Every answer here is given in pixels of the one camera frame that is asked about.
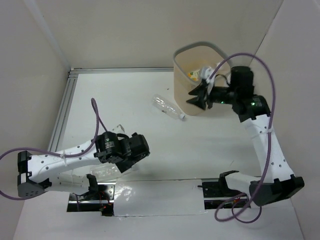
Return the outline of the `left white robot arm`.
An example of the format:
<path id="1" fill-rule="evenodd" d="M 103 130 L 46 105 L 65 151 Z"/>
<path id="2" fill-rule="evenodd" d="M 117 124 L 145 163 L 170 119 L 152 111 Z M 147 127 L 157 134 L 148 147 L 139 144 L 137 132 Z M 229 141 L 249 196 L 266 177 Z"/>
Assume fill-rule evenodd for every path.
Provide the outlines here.
<path id="1" fill-rule="evenodd" d="M 54 154 L 32 155 L 24 150 L 17 155 L 18 196 L 29 199 L 48 191 L 59 191 L 92 200 L 99 193 L 96 176 L 90 173 L 72 176 L 67 171 L 108 163 L 124 173 L 149 154 L 149 145 L 142 134 L 127 136 L 111 131 Z"/>

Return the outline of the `square bottle orange label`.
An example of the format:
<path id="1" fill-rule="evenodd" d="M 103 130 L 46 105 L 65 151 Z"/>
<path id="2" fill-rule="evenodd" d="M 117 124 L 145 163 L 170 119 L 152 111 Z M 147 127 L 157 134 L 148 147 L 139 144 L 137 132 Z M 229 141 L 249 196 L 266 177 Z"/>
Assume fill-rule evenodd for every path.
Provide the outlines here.
<path id="1" fill-rule="evenodd" d="M 191 71 L 187 74 L 187 76 L 194 82 L 200 81 L 200 70 Z"/>

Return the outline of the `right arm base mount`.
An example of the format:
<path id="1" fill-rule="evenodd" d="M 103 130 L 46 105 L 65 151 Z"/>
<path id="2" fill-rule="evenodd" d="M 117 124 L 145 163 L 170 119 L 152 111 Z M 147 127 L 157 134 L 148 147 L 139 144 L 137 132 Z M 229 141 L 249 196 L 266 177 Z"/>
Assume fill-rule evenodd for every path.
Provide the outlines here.
<path id="1" fill-rule="evenodd" d="M 232 193 L 231 196 L 223 194 L 217 181 L 203 181 L 197 187 L 202 190 L 205 210 L 215 210 L 221 203 L 239 194 L 238 192 Z M 235 208 L 242 208 L 248 200 L 246 195 L 237 197 L 232 201 L 229 200 L 224 203 L 222 208 L 231 209 L 234 205 Z"/>

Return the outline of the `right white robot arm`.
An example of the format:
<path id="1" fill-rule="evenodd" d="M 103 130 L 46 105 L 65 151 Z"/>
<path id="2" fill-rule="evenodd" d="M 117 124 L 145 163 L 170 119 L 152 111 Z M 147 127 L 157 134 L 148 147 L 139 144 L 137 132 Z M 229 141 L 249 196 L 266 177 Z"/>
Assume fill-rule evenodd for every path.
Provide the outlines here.
<path id="1" fill-rule="evenodd" d="M 214 68 L 200 69 L 200 84 L 189 92 L 187 103 L 203 110 L 213 104 L 227 104 L 238 115 L 240 123 L 248 132 L 259 161 L 261 177 L 245 175 L 237 170 L 221 173 L 218 190 L 223 196 L 233 197 L 244 193 L 262 207 L 289 199 L 304 186 L 301 176 L 295 176 L 281 150 L 271 124 L 271 110 L 266 99 L 254 93 L 254 74 L 247 66 L 231 68 L 230 82 L 215 86 L 211 77 Z"/>

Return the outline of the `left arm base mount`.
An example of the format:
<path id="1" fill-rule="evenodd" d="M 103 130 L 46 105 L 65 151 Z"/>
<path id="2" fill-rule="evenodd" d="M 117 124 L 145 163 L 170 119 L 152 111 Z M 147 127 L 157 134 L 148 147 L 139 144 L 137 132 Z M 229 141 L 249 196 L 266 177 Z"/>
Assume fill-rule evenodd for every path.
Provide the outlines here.
<path id="1" fill-rule="evenodd" d="M 69 195 L 66 211 L 68 213 L 97 212 L 105 217 L 114 216 L 116 182 L 99 182 L 98 192 L 94 195 Z"/>

